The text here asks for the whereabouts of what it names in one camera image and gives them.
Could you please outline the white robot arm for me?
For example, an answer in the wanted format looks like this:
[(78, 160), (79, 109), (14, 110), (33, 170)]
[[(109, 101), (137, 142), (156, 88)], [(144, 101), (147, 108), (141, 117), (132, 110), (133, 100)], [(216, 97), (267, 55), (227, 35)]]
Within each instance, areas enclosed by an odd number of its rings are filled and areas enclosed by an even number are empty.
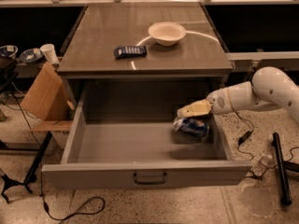
[(285, 109), (299, 122), (299, 87), (276, 67), (259, 69), (251, 81), (211, 92), (205, 99), (177, 111), (180, 118), (228, 114), (240, 110)]

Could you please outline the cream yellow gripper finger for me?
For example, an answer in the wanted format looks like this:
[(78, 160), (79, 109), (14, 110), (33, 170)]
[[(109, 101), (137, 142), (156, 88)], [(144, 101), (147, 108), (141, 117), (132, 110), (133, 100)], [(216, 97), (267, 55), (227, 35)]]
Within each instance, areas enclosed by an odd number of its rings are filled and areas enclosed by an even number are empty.
[(177, 111), (180, 118), (190, 118), (207, 115), (211, 111), (212, 104), (206, 99), (185, 105)]

